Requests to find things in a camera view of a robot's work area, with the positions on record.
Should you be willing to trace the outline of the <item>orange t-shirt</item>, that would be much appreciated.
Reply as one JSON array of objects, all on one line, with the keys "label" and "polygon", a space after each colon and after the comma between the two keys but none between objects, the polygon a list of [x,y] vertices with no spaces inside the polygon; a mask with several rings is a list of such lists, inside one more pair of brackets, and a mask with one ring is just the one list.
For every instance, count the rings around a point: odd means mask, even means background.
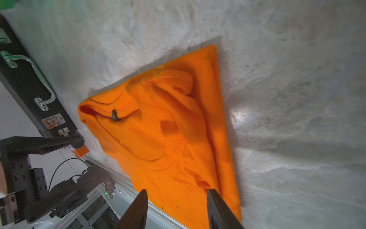
[{"label": "orange t-shirt", "polygon": [[214,45],[87,98],[78,114],[135,190],[186,227],[209,228],[210,189],[242,218]]}]

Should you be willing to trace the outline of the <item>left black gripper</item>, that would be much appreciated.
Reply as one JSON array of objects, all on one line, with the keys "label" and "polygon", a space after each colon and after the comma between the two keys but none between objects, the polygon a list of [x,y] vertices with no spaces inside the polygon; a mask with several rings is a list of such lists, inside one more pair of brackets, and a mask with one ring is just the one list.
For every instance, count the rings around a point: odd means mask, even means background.
[{"label": "left black gripper", "polygon": [[88,200],[88,195],[101,184],[100,173],[92,169],[77,179],[71,178],[53,187],[47,193],[42,168],[31,168],[28,155],[45,155],[72,146],[84,146],[80,134],[49,137],[14,136],[1,140],[3,177],[7,191],[1,193],[2,225],[22,221],[34,223],[43,216],[63,218]]}]

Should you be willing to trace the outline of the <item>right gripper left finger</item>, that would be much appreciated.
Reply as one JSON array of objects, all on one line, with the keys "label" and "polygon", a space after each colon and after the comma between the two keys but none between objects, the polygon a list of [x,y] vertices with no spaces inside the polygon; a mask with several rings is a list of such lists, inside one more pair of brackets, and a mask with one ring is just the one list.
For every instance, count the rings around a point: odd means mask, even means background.
[{"label": "right gripper left finger", "polygon": [[113,229],[144,229],[147,222],[148,195],[143,189]]}]

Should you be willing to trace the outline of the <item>green plastic perforated basket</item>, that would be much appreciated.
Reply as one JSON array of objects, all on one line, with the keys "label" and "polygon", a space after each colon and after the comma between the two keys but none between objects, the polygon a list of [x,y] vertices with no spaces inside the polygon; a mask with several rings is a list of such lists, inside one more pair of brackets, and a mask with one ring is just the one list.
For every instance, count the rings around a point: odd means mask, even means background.
[{"label": "green plastic perforated basket", "polygon": [[0,11],[13,9],[18,0],[0,0]]}]

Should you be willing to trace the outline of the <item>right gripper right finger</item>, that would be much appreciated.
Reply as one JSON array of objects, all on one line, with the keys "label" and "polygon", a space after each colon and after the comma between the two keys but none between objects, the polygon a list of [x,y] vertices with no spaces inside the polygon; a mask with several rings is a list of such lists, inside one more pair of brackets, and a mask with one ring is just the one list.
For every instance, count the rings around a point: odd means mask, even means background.
[{"label": "right gripper right finger", "polygon": [[208,191],[207,211],[211,229],[244,229],[215,189]]}]

